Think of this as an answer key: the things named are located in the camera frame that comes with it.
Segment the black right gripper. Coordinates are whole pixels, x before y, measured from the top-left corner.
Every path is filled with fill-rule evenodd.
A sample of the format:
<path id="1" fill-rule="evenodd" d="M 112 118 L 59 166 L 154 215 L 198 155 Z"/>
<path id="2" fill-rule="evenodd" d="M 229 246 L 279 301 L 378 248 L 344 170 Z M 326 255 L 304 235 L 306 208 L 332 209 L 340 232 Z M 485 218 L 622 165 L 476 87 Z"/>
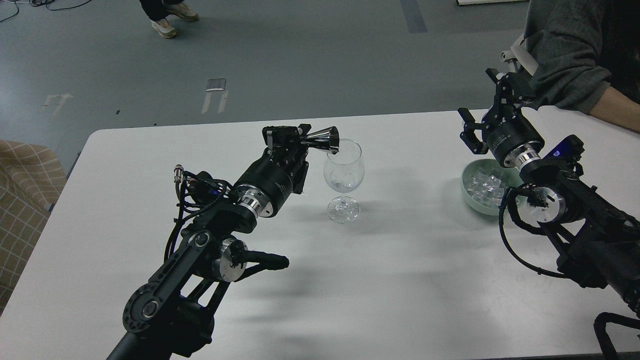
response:
<path id="1" fill-rule="evenodd" d="M 514 167 L 512 152 L 525 145 L 539 152 L 545 145 L 530 121 L 519 117 L 521 108 L 537 96 L 524 74 L 499 73 L 495 68 L 487 68 L 486 73 L 494 83 L 493 105 L 480 122 L 476 122 L 470 109 L 458 107 L 463 121 L 459 137 L 474 155 L 486 155 L 490 150 L 501 167 Z"/>

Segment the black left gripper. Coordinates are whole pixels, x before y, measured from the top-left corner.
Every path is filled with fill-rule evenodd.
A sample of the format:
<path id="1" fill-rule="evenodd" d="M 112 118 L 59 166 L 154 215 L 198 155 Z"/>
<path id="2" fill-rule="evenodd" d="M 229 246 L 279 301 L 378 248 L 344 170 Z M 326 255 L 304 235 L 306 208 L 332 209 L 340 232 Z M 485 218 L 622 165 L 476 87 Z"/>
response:
<path id="1" fill-rule="evenodd" d="M 308 146 L 302 144 L 311 125 L 265 126 L 266 148 L 234 184 L 235 207 L 249 219 L 272 218 L 291 194 L 301 194 L 309 163 Z"/>

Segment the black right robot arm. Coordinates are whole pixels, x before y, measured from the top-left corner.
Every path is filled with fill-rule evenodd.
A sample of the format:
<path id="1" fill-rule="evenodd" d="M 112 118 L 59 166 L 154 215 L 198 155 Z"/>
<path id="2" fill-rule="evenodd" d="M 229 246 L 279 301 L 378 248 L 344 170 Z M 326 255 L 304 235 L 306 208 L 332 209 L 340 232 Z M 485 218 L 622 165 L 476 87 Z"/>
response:
<path id="1" fill-rule="evenodd" d="M 619 355 L 608 324 L 639 328 L 639 221 L 582 182 L 584 143 L 574 134 L 547 155 L 545 142 L 522 109 L 535 98 L 518 72 L 486 69 L 494 83 L 493 104 L 481 121 L 470 110 L 457 111 L 464 124 L 460 138 L 473 154 L 491 153 L 499 166 L 518 172 L 522 184 L 508 187 L 498 207 L 498 228 L 507 251 L 539 275 L 571 280 L 583 289 L 613 289 L 634 317 L 602 312 L 593 328 L 602 356 Z M 558 253 L 557 271 L 532 265 L 516 254 L 505 232 L 505 214 L 522 230 L 544 236 Z"/>

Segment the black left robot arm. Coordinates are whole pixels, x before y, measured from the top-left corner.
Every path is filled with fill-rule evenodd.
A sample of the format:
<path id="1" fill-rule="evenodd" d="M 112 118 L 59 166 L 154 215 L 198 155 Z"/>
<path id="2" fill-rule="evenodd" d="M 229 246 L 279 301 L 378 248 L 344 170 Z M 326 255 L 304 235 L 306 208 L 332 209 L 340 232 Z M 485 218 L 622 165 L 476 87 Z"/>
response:
<path id="1" fill-rule="evenodd" d="M 212 342 L 231 283 L 289 266 L 287 257 L 249 250 L 234 234 L 251 233 L 259 218 L 274 217 L 290 194 L 301 194 L 309 149 L 337 153 L 339 132 L 334 126 L 311 132 L 302 123 L 267 126 L 262 136 L 261 157 L 234 184 L 174 167 L 179 211 L 163 264 L 126 302 L 126 333 L 110 360 L 190 357 Z"/>

